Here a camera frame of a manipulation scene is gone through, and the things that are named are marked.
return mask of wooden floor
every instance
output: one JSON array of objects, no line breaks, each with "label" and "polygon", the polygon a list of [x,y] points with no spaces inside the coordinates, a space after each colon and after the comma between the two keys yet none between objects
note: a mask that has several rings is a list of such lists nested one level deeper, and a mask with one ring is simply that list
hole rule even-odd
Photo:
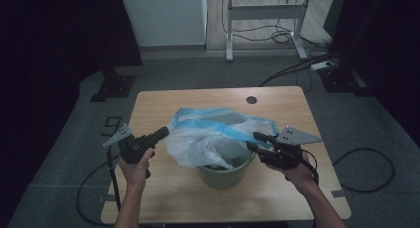
[{"label": "wooden floor", "polygon": [[[288,4],[302,4],[303,0],[288,0]],[[301,36],[312,42],[331,43],[331,37],[323,29],[325,18],[330,8],[332,0],[310,0],[309,7],[306,12],[306,17],[303,23]],[[206,49],[208,51],[222,51],[226,48],[226,33],[227,29],[227,3],[228,0],[207,0],[208,21],[207,21],[207,41]],[[274,5],[286,4],[286,0],[233,0],[233,5]],[[253,29],[262,26],[275,26],[278,20],[251,20],[251,21],[234,21],[232,24],[235,30]],[[294,20],[279,20],[280,27],[286,28],[290,31],[294,30]],[[236,35],[241,35],[249,39],[269,39],[272,33],[275,32],[274,27],[263,28],[260,30],[249,32],[234,32]],[[279,41],[284,41],[285,38],[277,38]],[[234,37],[234,50],[260,50],[260,49],[279,49],[279,50],[293,50],[292,42],[286,44],[279,44],[273,40],[268,41],[248,41],[239,37]]]}]

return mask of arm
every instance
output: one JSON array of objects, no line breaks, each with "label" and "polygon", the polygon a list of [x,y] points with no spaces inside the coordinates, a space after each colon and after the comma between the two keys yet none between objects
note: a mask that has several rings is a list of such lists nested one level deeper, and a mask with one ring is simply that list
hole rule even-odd
[{"label": "arm", "polygon": [[142,194],[146,186],[146,170],[153,150],[148,149],[136,165],[127,165],[120,158],[118,165],[127,181],[126,195],[121,205],[115,227],[139,227],[140,206]]},{"label": "arm", "polygon": [[[308,161],[306,153],[303,153],[303,158]],[[295,185],[296,189],[305,197],[311,207],[318,227],[346,227],[330,201],[313,180],[309,169],[302,164],[287,171],[269,165],[266,166],[272,170],[281,171]]]}]

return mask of white wall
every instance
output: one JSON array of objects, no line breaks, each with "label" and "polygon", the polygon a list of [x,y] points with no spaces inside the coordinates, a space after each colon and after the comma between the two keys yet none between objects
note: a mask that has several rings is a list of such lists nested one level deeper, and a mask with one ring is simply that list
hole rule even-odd
[{"label": "white wall", "polygon": [[204,45],[206,0],[123,0],[139,47]]}]

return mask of power strip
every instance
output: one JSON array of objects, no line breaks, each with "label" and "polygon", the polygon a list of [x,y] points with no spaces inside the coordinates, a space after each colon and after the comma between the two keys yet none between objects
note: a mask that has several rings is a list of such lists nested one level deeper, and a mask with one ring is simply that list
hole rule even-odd
[{"label": "power strip", "polygon": [[311,65],[311,70],[319,70],[319,69],[328,69],[328,68],[333,68],[334,64],[331,61],[323,61],[323,62],[318,62],[318,63],[314,63]]}]

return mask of plastic bag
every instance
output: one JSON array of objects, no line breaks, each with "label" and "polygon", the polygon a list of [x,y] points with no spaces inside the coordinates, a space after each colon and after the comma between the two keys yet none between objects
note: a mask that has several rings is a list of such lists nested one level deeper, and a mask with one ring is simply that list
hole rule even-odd
[{"label": "plastic bag", "polygon": [[270,148],[270,144],[254,139],[253,132],[279,134],[273,121],[229,108],[181,108],[167,128],[169,135],[163,141],[168,153],[189,168],[233,169],[237,158],[250,154],[245,141]]}]

